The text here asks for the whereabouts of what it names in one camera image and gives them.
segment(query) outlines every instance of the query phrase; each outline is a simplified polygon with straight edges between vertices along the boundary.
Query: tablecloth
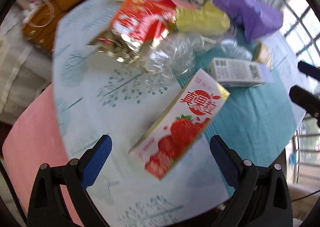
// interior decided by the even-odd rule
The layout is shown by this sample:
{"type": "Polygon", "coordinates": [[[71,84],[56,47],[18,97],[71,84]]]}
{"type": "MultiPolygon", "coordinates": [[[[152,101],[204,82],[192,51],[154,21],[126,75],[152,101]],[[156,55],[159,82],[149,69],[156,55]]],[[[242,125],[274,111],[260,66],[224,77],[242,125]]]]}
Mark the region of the tablecloth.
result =
{"type": "MultiPolygon", "coordinates": [[[[275,83],[229,89],[230,97],[190,151],[160,182],[127,155],[194,72],[206,68],[214,49],[196,58],[195,70],[170,86],[152,88],[138,70],[97,53],[86,44],[106,28],[119,7],[113,0],[88,0],[60,22],[54,53],[54,99],[67,156],[79,158],[102,134],[113,150],[88,193],[111,226],[163,226],[191,218],[228,199],[208,141],[219,134],[230,148],[259,166],[269,164],[292,137],[304,111],[288,98],[290,86],[308,82],[284,38],[272,50],[275,83]]],[[[244,45],[243,33],[237,34],[244,45]]],[[[254,45],[246,45],[250,50],[254,45]]]]}

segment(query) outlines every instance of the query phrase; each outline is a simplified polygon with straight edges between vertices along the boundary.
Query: strawberry juice carton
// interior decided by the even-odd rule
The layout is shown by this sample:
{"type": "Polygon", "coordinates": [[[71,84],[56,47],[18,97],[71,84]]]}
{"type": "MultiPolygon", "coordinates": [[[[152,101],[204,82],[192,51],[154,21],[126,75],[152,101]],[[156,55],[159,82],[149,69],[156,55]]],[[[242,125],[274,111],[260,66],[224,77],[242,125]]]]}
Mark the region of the strawberry juice carton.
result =
{"type": "Polygon", "coordinates": [[[229,94],[200,69],[129,153],[161,179],[216,116],[229,94]]]}

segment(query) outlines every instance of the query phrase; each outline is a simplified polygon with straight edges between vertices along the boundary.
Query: purple plastic bag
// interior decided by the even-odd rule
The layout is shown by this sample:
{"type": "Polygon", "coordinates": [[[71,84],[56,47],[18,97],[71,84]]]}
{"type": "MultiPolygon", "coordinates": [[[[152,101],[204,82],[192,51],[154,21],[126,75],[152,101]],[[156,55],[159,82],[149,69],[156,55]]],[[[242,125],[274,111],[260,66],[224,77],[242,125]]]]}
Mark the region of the purple plastic bag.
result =
{"type": "Polygon", "coordinates": [[[270,35],[282,27],[283,13],[257,0],[213,0],[231,20],[244,26],[247,43],[270,35]]]}

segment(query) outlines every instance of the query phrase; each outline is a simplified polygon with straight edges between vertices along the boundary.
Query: juice box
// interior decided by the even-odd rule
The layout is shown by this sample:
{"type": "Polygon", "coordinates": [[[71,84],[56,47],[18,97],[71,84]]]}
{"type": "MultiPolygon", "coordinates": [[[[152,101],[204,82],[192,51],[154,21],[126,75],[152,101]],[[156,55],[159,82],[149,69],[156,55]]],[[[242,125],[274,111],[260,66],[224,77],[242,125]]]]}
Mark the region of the juice box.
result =
{"type": "Polygon", "coordinates": [[[215,57],[208,72],[223,87],[251,87],[273,82],[269,68],[254,61],[215,57]]]}
{"type": "Polygon", "coordinates": [[[161,179],[214,118],[230,93],[200,69],[129,151],[161,179]]]}

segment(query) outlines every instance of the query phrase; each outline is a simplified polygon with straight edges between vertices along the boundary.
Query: qr code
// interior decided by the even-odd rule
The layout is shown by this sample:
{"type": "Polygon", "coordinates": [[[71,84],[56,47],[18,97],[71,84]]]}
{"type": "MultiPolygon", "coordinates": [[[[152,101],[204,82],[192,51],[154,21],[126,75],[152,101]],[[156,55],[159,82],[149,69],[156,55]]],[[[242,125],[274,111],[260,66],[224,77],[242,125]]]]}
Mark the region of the qr code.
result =
{"type": "Polygon", "coordinates": [[[226,60],[215,60],[216,66],[227,66],[226,60]]]}

